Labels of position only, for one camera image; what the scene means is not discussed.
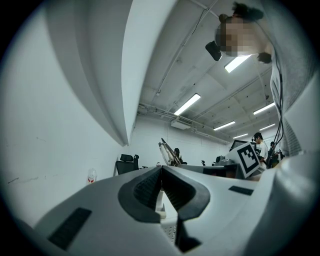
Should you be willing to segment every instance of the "computer monitor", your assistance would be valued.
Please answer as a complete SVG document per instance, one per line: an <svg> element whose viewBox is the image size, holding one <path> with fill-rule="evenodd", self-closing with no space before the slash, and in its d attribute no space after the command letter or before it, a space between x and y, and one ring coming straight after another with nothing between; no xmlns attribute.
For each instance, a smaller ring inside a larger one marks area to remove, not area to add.
<svg viewBox="0 0 320 256"><path fill-rule="evenodd" d="M233 149L235 149L235 148L243 145L243 144L246 144L247 142L248 142L248 141L235 139L234 142L233 142L233 144L232 144L232 146L231 146L231 148L230 148L230 150L229 150L229 152L230 152L231 150L233 150ZM255 142L250 142L250 143L251 143L251 146L252 146L253 150L256 151L256 149L257 149L257 143L255 143Z"/></svg>

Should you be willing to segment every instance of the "ceiling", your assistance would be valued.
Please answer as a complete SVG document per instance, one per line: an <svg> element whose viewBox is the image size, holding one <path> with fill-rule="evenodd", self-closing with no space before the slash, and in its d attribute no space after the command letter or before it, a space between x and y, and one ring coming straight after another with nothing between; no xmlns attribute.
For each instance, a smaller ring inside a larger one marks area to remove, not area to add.
<svg viewBox="0 0 320 256"><path fill-rule="evenodd" d="M253 111L273 102L271 65L259 63L253 55L228 73L224 67L233 57L222 54L221 60L215 61L205 49L214 40L215 29L220 24L218 15L232 15L233 2L180 0L177 3L153 52L138 115L169 122L174 119L173 113L198 93L201 98L181 116L194 121L194 130L214 140L231 142L235 136L254 134L268 125L278 124L275 107L253 115ZM252 0L241 2L259 7ZM210 6L209 13L204 11ZM202 12L204 18L194 31ZM235 124L213 131L231 121Z"/></svg>

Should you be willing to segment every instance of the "black rubber pad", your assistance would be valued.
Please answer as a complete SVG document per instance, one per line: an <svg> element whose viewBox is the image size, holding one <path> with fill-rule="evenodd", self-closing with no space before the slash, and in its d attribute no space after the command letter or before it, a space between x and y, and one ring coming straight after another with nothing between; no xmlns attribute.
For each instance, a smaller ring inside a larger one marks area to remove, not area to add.
<svg viewBox="0 0 320 256"><path fill-rule="evenodd" d="M48 240L66 250L77 233L85 224L91 214L91 210L77 208L48 238Z"/></svg>
<svg viewBox="0 0 320 256"><path fill-rule="evenodd" d="M232 186L229 188L229 190L238 192L240 194L245 194L247 196L251 196L252 193L254 192L253 189L245 188L245 187L240 187L240 186Z"/></svg>

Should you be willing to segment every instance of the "fluorescent light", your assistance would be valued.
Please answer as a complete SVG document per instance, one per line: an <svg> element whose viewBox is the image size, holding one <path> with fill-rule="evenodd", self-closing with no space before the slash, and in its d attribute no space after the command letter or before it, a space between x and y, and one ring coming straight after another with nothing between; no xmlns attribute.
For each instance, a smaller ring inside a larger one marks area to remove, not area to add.
<svg viewBox="0 0 320 256"><path fill-rule="evenodd" d="M179 116L183 111L185 111L187 108L189 108L193 103L195 103L197 100L199 100L201 96L196 93L189 99L186 103L183 104L182 107L180 107L174 114Z"/></svg>
<svg viewBox="0 0 320 256"><path fill-rule="evenodd" d="M273 107L274 105L275 105L275 103L272 102L272 103L270 103L269 105L266 105L265 107L260 108L260 109L258 109L257 111L254 111L253 114L256 115L256 114L258 114L258 113L260 113L260 112L262 112L262 111L265 111L265 110Z"/></svg>
<svg viewBox="0 0 320 256"><path fill-rule="evenodd" d="M222 125L222 126L219 126L218 128L215 128L215 129L213 129L213 130L214 130L214 131L220 130L220 129L222 129L222 128L225 128L225 127L227 127L227 126L233 125L233 124L235 124L235 123L236 123L235 121L232 121L232 122L229 122L229 123L224 124L224 125Z"/></svg>
<svg viewBox="0 0 320 256"><path fill-rule="evenodd" d="M246 133L246 134L242 134L242 135L237 136L237 137L234 137L234 139L236 139L236 138L240 138L240 137L243 137L243 136L246 136L246 135L248 135L248 133Z"/></svg>
<svg viewBox="0 0 320 256"><path fill-rule="evenodd" d="M244 62L246 59L248 59L251 55L239 55L234 60L232 60L229 64L225 65L224 68L229 73L234 70L236 67L238 67L242 62Z"/></svg>
<svg viewBox="0 0 320 256"><path fill-rule="evenodd" d="M262 130L267 129L267 128L269 128L269 127L272 127L272 126L274 126L274 125L276 125L276 124L275 124L275 123L274 123L274 124L271 124L271 125L269 125L269 126L267 126L267 127L264 127L264 128L262 128L262 129L260 129L259 131L262 131Z"/></svg>

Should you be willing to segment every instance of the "office chair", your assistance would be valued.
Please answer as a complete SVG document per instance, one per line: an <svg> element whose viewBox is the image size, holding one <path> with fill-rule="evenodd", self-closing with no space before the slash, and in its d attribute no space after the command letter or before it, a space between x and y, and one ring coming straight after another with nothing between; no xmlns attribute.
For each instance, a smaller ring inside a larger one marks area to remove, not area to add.
<svg viewBox="0 0 320 256"><path fill-rule="evenodd" d="M135 170L138 170L138 155L135 155L134 157L137 158L134 160L132 155L128 154L122 154L120 157L120 161L115 162L116 169L118 170L118 174L126 174Z"/></svg>

